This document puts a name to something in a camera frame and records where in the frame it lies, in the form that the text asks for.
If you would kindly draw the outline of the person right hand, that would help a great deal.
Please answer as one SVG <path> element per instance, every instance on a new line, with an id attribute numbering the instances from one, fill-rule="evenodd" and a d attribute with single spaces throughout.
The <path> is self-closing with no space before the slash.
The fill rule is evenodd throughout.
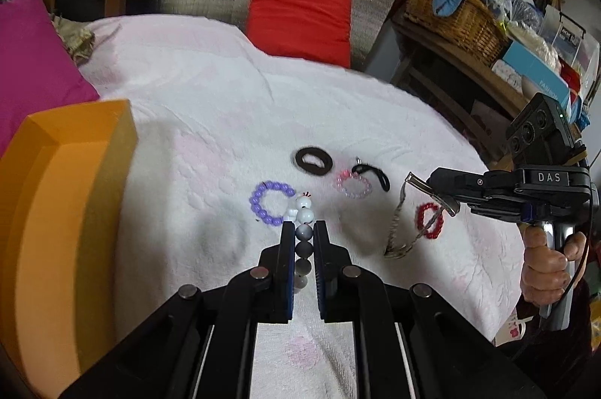
<path id="1" fill-rule="evenodd" d="M 525 301 L 537 307 L 557 303 L 568 288 L 571 276 L 568 265 L 577 265 L 588 257 L 585 234 L 571 235 L 563 251 L 547 247 L 545 231 L 537 226 L 521 224 L 519 227 L 524 243 L 524 264 L 521 269 L 521 294 Z"/>

